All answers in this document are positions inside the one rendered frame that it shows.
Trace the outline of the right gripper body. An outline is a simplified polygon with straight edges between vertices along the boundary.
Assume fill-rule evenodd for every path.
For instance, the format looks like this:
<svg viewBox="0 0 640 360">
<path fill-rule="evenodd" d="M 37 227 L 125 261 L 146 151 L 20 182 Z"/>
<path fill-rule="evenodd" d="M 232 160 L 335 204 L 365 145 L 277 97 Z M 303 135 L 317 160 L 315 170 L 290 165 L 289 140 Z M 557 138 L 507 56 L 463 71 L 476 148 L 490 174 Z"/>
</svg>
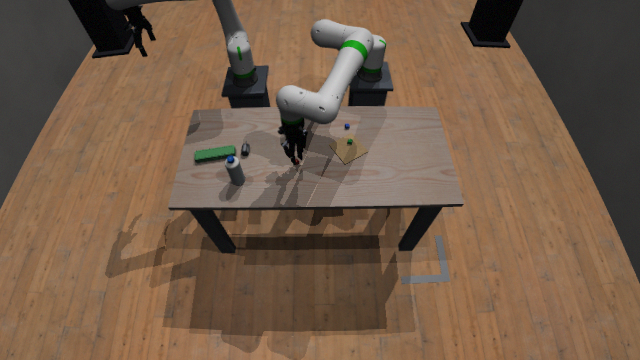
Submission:
<svg viewBox="0 0 640 360">
<path fill-rule="evenodd" d="M 140 25 L 142 25 L 142 24 L 141 24 L 141 22 L 143 22 L 142 20 L 144 19 L 144 17 L 143 17 L 143 15 L 142 15 L 141 10 L 140 10 L 140 12 L 138 12 L 138 13 L 137 13 L 137 14 L 135 14 L 135 15 L 127 16 L 127 18 L 128 18 L 128 20 L 129 20 L 129 22 L 130 22 L 131 24 L 133 24 L 133 26 L 134 26 L 134 27 L 136 26 L 137 30 L 138 30 L 138 31 L 140 31 Z M 137 23 L 138 23 L 138 24 L 137 24 Z M 142 25 L 142 29 L 143 29 L 143 28 L 144 28 L 144 27 L 143 27 L 143 25 Z"/>
</svg>

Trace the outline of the tan square mat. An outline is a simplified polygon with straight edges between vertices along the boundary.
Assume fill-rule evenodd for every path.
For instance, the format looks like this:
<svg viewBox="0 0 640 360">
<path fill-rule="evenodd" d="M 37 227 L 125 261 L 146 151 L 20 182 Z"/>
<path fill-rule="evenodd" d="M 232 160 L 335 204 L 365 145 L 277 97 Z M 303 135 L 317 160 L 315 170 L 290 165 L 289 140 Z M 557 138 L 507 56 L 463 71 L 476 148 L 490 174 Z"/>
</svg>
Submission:
<svg viewBox="0 0 640 360">
<path fill-rule="evenodd" d="M 352 145 L 348 144 L 348 139 L 353 139 Z M 369 152 L 352 133 L 329 144 L 329 146 L 344 164 Z"/>
</svg>

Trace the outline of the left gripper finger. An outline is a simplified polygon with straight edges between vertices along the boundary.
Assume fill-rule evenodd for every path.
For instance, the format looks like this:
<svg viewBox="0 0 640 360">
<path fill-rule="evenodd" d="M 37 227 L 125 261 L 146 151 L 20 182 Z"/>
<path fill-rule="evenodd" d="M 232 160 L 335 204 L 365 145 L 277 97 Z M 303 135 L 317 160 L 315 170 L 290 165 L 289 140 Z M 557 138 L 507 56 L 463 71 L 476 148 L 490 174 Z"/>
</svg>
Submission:
<svg viewBox="0 0 640 360">
<path fill-rule="evenodd" d="M 281 146 L 284 147 L 284 151 L 286 153 L 286 155 L 291 158 L 291 162 L 296 165 L 296 159 L 295 159 L 295 146 L 296 146 L 296 140 L 293 140 L 293 145 L 289 144 L 289 148 L 288 148 L 288 140 L 285 141 L 285 143 L 281 143 Z"/>
<path fill-rule="evenodd" d="M 304 130 L 303 130 L 303 135 L 302 135 L 302 137 L 300 137 L 300 138 L 298 139 L 298 142 L 296 142 L 296 145 L 297 145 L 297 155 L 298 155 L 298 158 L 299 158 L 300 160 L 303 160 L 303 158 L 302 158 L 302 152 L 304 151 L 304 150 L 303 150 L 303 148 L 305 148 L 305 147 L 306 147 L 306 138 L 307 138 L 307 134 L 308 134 L 308 132 L 304 129 Z"/>
</svg>

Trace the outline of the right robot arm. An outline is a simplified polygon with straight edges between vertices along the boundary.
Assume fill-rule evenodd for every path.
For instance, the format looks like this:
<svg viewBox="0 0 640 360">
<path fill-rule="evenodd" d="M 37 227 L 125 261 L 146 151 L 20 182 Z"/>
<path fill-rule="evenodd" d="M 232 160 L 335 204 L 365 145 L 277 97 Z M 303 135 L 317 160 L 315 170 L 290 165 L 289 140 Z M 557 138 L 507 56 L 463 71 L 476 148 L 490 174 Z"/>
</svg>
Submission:
<svg viewBox="0 0 640 360">
<path fill-rule="evenodd" d="M 189 0 L 105 0 L 114 10 L 122 10 L 124 15 L 132 16 L 140 12 L 143 4 L 165 1 Z M 233 83 L 240 88 L 254 85 L 258 80 L 253 63 L 252 52 L 247 33 L 237 15 L 232 0 L 212 0 L 219 16 L 227 47 L 230 66 L 234 73 Z M 138 6 L 140 5 L 140 6 Z M 124 10 L 123 10 L 124 9 Z"/>
</svg>

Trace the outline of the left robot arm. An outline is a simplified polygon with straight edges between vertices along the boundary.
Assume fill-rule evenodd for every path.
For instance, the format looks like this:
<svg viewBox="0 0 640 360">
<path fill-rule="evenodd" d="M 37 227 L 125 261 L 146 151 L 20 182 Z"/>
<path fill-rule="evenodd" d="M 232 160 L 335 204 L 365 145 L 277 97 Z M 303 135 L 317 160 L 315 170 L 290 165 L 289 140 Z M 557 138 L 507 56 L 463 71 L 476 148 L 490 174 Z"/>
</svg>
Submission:
<svg viewBox="0 0 640 360">
<path fill-rule="evenodd" d="M 276 104 L 281 114 L 282 126 L 278 130 L 281 135 L 285 135 L 285 131 L 303 131 L 303 118 L 318 124 L 331 123 L 337 117 L 346 90 L 356 74 L 369 83 L 381 80 L 383 75 L 381 67 L 386 41 L 381 36 L 372 35 L 362 27 L 322 19 L 313 25 L 311 38 L 319 47 L 340 51 L 318 93 L 294 85 L 284 86 L 278 91 Z"/>
</svg>

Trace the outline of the white plastic bottle with blue cap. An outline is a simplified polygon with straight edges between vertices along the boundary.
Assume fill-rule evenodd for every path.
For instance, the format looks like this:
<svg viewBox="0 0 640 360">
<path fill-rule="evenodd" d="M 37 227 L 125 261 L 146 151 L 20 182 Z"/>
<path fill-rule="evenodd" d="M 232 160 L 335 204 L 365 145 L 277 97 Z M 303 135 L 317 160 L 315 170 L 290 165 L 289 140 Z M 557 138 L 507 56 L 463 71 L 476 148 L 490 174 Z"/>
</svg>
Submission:
<svg viewBox="0 0 640 360">
<path fill-rule="evenodd" d="M 245 182 L 245 176 L 237 157 L 228 156 L 225 160 L 225 167 L 234 185 L 241 185 Z"/>
</svg>

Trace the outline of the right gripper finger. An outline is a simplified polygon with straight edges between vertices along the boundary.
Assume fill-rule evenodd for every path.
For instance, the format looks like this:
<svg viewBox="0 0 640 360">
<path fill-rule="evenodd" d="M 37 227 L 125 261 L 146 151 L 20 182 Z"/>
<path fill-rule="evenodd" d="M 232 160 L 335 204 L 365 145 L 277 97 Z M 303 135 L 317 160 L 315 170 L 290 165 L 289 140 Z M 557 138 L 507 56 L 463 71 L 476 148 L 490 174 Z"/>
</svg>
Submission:
<svg viewBox="0 0 640 360">
<path fill-rule="evenodd" d="M 133 29 L 131 29 L 131 31 L 133 33 L 135 47 L 140 50 L 140 52 L 141 52 L 143 57 L 147 57 L 148 55 L 147 55 L 144 47 L 142 46 L 142 35 L 141 35 L 141 33 L 142 33 L 142 25 L 140 25 L 140 32 L 138 32 L 136 26 Z"/>
<path fill-rule="evenodd" d="M 152 25 L 148 22 L 148 20 L 145 18 L 144 15 L 143 15 L 143 17 L 144 17 L 144 20 L 143 20 L 143 22 L 141 22 L 141 24 L 144 25 L 144 29 L 147 30 L 147 33 L 148 33 L 148 35 L 150 37 L 150 40 L 151 41 L 155 41 L 156 39 L 155 39 L 155 36 L 154 36 L 154 34 L 152 32 L 153 28 L 151 28 Z"/>
</svg>

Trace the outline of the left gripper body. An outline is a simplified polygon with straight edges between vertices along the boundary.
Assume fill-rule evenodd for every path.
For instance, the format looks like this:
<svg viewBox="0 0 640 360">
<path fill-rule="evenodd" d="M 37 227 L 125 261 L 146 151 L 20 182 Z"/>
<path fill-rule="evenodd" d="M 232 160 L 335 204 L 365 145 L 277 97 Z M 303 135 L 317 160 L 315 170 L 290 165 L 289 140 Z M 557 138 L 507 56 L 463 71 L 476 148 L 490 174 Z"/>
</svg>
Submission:
<svg viewBox="0 0 640 360">
<path fill-rule="evenodd" d="M 286 136 L 285 140 L 288 140 L 287 143 L 293 145 L 293 140 L 296 140 L 296 142 L 298 142 L 298 139 L 302 137 L 302 135 L 303 135 L 303 131 L 299 131 L 297 133 L 288 133 L 285 131 L 285 136 Z"/>
</svg>

